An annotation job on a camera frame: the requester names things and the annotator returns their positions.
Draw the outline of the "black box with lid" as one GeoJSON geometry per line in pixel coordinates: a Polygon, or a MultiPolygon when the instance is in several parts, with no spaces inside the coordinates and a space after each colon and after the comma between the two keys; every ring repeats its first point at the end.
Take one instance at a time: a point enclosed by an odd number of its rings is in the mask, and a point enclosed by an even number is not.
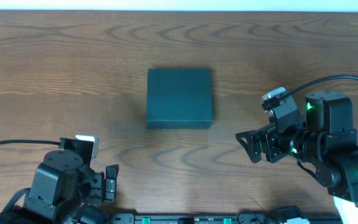
{"type": "Polygon", "coordinates": [[[212,123],[213,94],[210,69],[148,70],[148,129],[209,129],[212,123]]]}

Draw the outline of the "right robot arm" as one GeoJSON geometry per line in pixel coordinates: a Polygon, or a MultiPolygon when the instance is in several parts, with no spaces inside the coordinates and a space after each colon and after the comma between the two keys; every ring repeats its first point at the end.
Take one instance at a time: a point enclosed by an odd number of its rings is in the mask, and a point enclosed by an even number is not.
{"type": "Polygon", "coordinates": [[[343,223],[358,223],[358,143],[352,101],[338,91],[310,93],[301,114],[292,93],[283,87],[262,97],[271,114],[269,124],[236,134],[250,160],[265,156],[275,163],[286,156],[296,159],[314,180],[327,188],[343,223]]]}

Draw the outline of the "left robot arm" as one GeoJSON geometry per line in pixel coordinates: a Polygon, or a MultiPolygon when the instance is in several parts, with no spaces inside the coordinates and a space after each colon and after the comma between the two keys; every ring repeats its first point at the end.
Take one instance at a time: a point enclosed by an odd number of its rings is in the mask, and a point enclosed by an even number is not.
{"type": "Polygon", "coordinates": [[[98,138],[61,138],[37,167],[32,185],[17,191],[0,212],[0,223],[109,223],[99,209],[116,198],[117,164],[95,172],[98,138]]]}

